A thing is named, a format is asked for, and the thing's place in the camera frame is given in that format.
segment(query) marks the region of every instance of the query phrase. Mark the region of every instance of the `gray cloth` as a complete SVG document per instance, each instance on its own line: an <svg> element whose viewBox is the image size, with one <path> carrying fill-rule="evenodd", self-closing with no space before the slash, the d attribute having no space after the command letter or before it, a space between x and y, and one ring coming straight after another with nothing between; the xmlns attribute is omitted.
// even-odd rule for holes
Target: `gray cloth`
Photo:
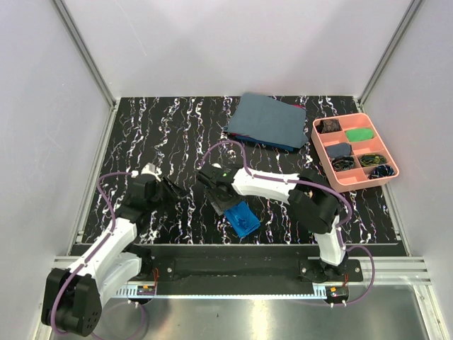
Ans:
<svg viewBox="0 0 453 340"><path fill-rule="evenodd" d="M349 156L352 152L351 144L348 143L338 143L326 147L326 152L328 158L335 159L337 157Z"/></svg>
<svg viewBox="0 0 453 340"><path fill-rule="evenodd" d="M303 108L245 93L226 131L264 143L300 148L309 140L304 134L305 115Z"/></svg>

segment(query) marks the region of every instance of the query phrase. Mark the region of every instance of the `blue object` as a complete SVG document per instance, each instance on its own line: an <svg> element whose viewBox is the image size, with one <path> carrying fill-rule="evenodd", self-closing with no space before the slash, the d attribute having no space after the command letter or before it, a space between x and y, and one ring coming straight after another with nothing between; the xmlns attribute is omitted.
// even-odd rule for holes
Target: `blue object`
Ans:
<svg viewBox="0 0 453 340"><path fill-rule="evenodd" d="M267 96L245 93L226 131L266 145L299 149L309 141L304 134L306 111Z"/></svg>
<svg viewBox="0 0 453 340"><path fill-rule="evenodd" d="M246 141L254 142L254 143L257 143L257 144L269 145L270 147L278 147L279 149L284 149L284 150L287 150L289 152L293 152L294 151L293 147L288 147L287 145L264 142L262 140L255 140L253 138L246 137L246 136L241 136L241 135L234 135L234 137L236 139L238 139L238 140L246 140Z"/></svg>
<svg viewBox="0 0 453 340"><path fill-rule="evenodd" d="M244 201L224 211L239 237L245 237L260 227L260 220L252 213Z"/></svg>

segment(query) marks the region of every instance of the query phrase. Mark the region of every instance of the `folded fabric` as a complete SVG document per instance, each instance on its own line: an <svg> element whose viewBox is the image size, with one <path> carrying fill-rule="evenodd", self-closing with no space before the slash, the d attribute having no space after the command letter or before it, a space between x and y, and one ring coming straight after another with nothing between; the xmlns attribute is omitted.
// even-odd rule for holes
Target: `folded fabric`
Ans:
<svg viewBox="0 0 453 340"><path fill-rule="evenodd" d="M281 144L274 144L274 143L269 143L269 142L263 142L262 140L255 140L253 138L250 138L250 137L246 137L246 136L241 136L241 135L236 135L235 133L232 134L235 138L237 138L238 140L246 140L248 142L254 142L256 144L265 144L265 145L269 145L270 147L278 147L279 149L284 149L284 150L288 150L288 151L294 151L294 148L293 147L288 147L287 145L281 145Z"/></svg>
<svg viewBox="0 0 453 340"><path fill-rule="evenodd" d="M262 144L299 149L308 142L304 134L306 112L281 101L245 93L226 131Z"/></svg>
<svg viewBox="0 0 453 340"><path fill-rule="evenodd" d="M330 133L341 131L340 122L338 119L323 119L319 122L319 125L316 126L316 131L319 133Z"/></svg>
<svg viewBox="0 0 453 340"><path fill-rule="evenodd" d="M376 166L387 163L387 159L381 154L364 154L359 158L359 162L363 167Z"/></svg>
<svg viewBox="0 0 453 340"><path fill-rule="evenodd" d="M224 214L239 237L245 237L260 227L259 219L252 213L244 201L225 210Z"/></svg>
<svg viewBox="0 0 453 340"><path fill-rule="evenodd" d="M351 144L338 143L326 147L328 158L335 159L343 156L350 156L352 152Z"/></svg>
<svg viewBox="0 0 453 340"><path fill-rule="evenodd" d="M389 165L379 165L369 175L369 179L380 179L381 177L393 176L395 174L394 168Z"/></svg>
<svg viewBox="0 0 453 340"><path fill-rule="evenodd" d="M360 127L346 131L346 137L350 142L361 142L363 140L370 140L374 137L373 130L368 127Z"/></svg>
<svg viewBox="0 0 453 340"><path fill-rule="evenodd" d="M332 166L335 171L351 170L354 167L354 158L349 156L335 158Z"/></svg>

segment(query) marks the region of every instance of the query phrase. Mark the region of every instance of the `pink compartment tray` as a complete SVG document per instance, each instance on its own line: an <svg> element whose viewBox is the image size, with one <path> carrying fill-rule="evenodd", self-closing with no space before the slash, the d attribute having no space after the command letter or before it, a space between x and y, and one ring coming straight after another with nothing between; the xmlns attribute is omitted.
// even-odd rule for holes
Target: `pink compartment tray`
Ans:
<svg viewBox="0 0 453 340"><path fill-rule="evenodd" d="M341 131L330 133L318 133L316 126L325 119L338 119L341 126ZM373 131L373 138L361 142L349 142L345 132L356 128L369 128ZM338 115L335 117L327 117L316 119L313 122L313 131L311 132L311 141L314 144L316 152L319 155L321 164L326 172L327 179L334 190L339 193L351 190L371 188L373 186L383 186L385 183L394 179L399 175L399 169L395 164L394 159L390 155L388 149L382 142L379 133L377 133L372 121L364 113L353 113L350 115ZM333 170L332 163L328 158L325 147L346 142L352 145L352 154L355 165L354 168L347 171ZM375 166L362 167L358 158L364 154L381 154L387 160L395 174L393 176L368 179L369 175L376 168Z"/></svg>

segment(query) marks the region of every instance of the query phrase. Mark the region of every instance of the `black marbled surface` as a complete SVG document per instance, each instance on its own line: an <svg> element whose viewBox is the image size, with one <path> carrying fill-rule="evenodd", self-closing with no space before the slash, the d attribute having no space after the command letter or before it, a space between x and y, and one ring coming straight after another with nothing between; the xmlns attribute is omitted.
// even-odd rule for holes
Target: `black marbled surface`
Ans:
<svg viewBox="0 0 453 340"><path fill-rule="evenodd" d="M315 118L357 112L352 97L289 96L279 101L306 108L306 135L311 134ZM190 191L173 210L157 211L150 228L137 240L143 244L308 244L314 238L288 215L284 204L264 198L247 198L261 227L240 239L225 218L215 214L196 183L195 169L207 149L220 140L240 97L123 98L117 112L102 174L140 170L146 163L161 167L164 174ZM299 152L290 153L272 147L247 144L252 168L276 173L297 173L310 168L323 174L314 147L308 143ZM222 146L210 155L221 164L240 157L237 147ZM127 187L123 176L108 178L104 190L117 205ZM345 193L351 202L353 217L343 228L350 243L394 243L396 236L381 188ZM110 216L98 193L91 204L83 243L92 243L108 225Z"/></svg>

